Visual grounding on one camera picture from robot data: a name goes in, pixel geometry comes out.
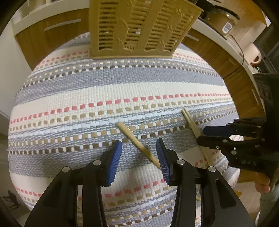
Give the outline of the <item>person right hand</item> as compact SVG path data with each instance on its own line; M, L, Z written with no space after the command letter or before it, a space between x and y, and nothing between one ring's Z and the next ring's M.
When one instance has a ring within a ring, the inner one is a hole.
M270 179L267 175L256 172L254 174L254 183L257 192L260 193L270 192Z

